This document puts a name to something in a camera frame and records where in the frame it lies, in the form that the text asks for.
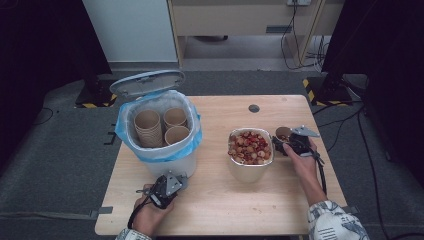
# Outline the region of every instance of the sleeve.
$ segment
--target sleeve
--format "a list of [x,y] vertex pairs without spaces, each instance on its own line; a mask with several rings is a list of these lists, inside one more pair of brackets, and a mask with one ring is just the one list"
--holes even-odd
[[347,214],[333,201],[312,205],[308,212],[308,222],[311,240],[370,239],[359,219]]
[[150,237],[132,229],[125,228],[115,240],[152,240]]

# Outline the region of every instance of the trash bin lid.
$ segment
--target trash bin lid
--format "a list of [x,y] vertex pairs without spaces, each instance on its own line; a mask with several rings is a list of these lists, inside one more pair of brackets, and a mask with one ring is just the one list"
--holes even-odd
[[184,83],[184,78],[184,73],[178,70],[145,72],[120,79],[109,89],[121,97],[141,97],[152,92],[176,88]]

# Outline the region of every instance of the gray floor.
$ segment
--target gray floor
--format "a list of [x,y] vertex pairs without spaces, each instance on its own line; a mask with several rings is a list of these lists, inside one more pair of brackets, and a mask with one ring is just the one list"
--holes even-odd
[[[186,95],[301,94],[302,80],[319,76],[315,67],[289,70],[281,59],[279,38],[230,37],[227,41],[192,38],[182,70],[186,82],[178,90]],[[255,46],[270,46],[270,49]],[[288,54],[288,64],[293,63]],[[117,72],[125,76],[134,72]],[[349,76],[364,84],[364,76]],[[103,201],[120,140],[111,140],[119,106],[78,109],[74,101],[82,81],[53,90],[45,99],[36,125],[0,179],[0,212],[58,212],[87,215]],[[332,107],[315,115],[317,125],[354,114],[361,103]],[[322,107],[311,106],[312,112]],[[360,115],[375,166],[380,209],[390,237],[424,233],[424,191],[402,164],[385,159],[384,146],[372,123]],[[320,127],[332,164],[349,205],[371,239],[386,239],[377,214],[376,191],[370,161],[356,117]],[[0,239],[113,239],[97,236],[95,220],[0,219]],[[282,239],[277,236],[240,239]]]

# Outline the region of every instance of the food in bowl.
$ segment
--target food in bowl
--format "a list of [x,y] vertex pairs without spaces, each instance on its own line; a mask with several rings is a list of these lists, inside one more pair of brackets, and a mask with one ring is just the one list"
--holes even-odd
[[272,149],[260,133],[242,131],[229,139],[228,155],[244,165],[263,165],[271,161]]

